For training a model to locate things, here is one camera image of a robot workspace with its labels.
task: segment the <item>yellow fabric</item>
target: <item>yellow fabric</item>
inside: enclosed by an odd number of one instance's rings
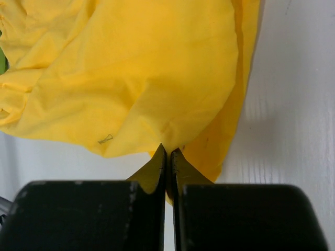
[[[259,0],[3,0],[0,130],[104,157],[168,152],[211,180],[236,129]]]

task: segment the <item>white surface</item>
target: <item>white surface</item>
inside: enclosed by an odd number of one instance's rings
[[[301,187],[332,250],[334,61],[334,0],[266,1],[245,108],[218,180]],[[78,146],[0,133],[0,195],[12,199],[33,179],[123,179],[148,159],[103,159]],[[172,208],[166,209],[165,250],[173,250]]]

